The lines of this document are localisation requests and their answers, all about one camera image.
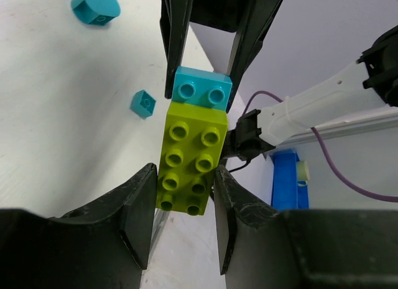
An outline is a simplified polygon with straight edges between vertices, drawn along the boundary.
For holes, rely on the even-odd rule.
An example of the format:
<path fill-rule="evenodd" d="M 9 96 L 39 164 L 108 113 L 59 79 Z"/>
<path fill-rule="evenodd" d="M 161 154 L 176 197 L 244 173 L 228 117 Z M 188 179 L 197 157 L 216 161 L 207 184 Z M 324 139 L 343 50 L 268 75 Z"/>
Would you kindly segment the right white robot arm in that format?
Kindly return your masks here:
<path fill-rule="evenodd" d="M 161 0 L 160 29 L 167 72 L 165 97 L 228 112 L 242 77 L 262 48 L 283 0 Z M 181 65 L 188 26 L 235 33 L 228 71 Z M 397 29 L 382 34 L 344 70 L 273 107 L 242 116 L 223 141 L 222 157 L 250 160 L 288 138 L 338 117 L 397 106 Z"/>

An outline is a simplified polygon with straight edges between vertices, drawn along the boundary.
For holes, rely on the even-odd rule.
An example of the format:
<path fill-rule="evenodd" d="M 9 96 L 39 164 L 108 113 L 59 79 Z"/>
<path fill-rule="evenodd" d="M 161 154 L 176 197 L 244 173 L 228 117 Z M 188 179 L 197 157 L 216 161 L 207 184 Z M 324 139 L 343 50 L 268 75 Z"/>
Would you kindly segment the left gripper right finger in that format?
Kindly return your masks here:
<path fill-rule="evenodd" d="M 397 287 L 396 211 L 278 211 L 223 166 L 214 203 L 228 288 Z"/>

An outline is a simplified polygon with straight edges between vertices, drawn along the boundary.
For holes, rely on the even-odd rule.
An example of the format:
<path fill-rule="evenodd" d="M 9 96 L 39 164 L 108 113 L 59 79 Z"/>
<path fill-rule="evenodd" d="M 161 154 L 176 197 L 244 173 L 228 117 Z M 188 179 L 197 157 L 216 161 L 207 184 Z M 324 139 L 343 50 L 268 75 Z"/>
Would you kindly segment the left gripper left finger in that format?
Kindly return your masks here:
<path fill-rule="evenodd" d="M 157 168 L 59 218 L 1 210 L 2 288 L 139 288 L 147 268 Z"/>

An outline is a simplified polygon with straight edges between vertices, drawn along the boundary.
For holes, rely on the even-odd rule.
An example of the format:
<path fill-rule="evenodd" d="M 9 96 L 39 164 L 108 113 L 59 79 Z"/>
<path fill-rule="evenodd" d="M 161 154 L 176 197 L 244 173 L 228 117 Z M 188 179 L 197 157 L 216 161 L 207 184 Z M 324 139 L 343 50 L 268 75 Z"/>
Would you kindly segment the long cyan lego brick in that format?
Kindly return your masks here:
<path fill-rule="evenodd" d="M 224 74 L 178 67 L 172 101 L 225 111 L 232 85 Z"/>

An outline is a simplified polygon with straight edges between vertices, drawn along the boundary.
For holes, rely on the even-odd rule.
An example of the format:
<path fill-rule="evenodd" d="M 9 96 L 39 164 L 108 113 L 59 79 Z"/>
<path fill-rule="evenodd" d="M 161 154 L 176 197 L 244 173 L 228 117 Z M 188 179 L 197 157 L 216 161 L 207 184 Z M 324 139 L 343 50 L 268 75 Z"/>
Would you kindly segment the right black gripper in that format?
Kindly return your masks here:
<path fill-rule="evenodd" d="M 242 77 L 262 44 L 283 0 L 161 0 L 160 30 L 167 59 L 165 98 L 172 97 L 181 65 L 189 22 L 236 32 L 227 75 L 233 86 L 226 110 L 232 107 Z"/>

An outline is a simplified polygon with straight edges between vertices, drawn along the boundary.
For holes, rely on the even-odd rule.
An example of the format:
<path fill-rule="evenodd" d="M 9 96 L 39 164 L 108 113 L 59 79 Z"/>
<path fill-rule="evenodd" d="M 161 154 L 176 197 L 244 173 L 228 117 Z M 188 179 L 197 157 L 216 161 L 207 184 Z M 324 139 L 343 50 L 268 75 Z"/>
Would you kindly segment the long green lego brick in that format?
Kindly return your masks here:
<path fill-rule="evenodd" d="M 170 103 L 160 154 L 158 209 L 204 214 L 227 131 L 225 111 Z"/>

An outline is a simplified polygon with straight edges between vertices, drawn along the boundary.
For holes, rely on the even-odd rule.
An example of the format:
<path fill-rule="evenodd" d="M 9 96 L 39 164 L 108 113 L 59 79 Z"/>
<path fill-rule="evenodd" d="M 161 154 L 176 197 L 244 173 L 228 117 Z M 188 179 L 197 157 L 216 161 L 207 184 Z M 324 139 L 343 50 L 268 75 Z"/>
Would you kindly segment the cyan round lego piece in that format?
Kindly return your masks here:
<path fill-rule="evenodd" d="M 70 7 L 86 25 L 105 26 L 121 13 L 117 0 L 71 0 Z"/>

